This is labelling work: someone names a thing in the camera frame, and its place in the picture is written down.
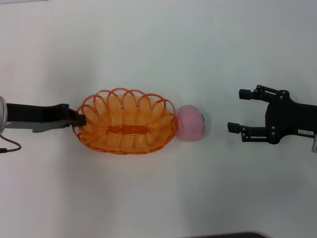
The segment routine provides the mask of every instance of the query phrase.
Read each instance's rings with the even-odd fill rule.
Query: white surface
[[[46,0],[0,0],[0,4],[21,3],[21,2],[30,2],[30,1],[46,1]]]
[[[101,89],[153,92],[212,118],[204,140],[143,156],[84,147],[71,129],[6,130],[0,237],[176,238],[253,230],[317,234],[313,140],[242,143],[263,126],[241,88],[317,105],[315,0],[52,0],[0,7],[0,95],[77,108]]]

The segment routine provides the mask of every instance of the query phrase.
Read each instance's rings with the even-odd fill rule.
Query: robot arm
[[[69,108],[68,104],[59,104],[51,107],[38,107],[5,103],[0,96],[0,137],[13,144],[1,134],[5,128],[31,129],[34,133],[44,132],[68,126],[86,125],[86,116]],[[1,149],[0,153],[15,150]]]
[[[240,99],[262,100],[269,105],[265,114],[265,127],[248,127],[228,123],[228,130],[241,133],[243,142],[268,142],[277,144],[287,135],[298,135],[317,140],[317,106],[295,103],[286,90],[274,90],[258,85],[256,89],[241,89]],[[314,143],[313,151],[317,152]]]

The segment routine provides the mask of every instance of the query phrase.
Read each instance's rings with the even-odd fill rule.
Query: pink object
[[[204,116],[192,105],[182,106],[176,113],[178,131],[176,136],[184,141],[195,141],[203,138],[205,133]]]

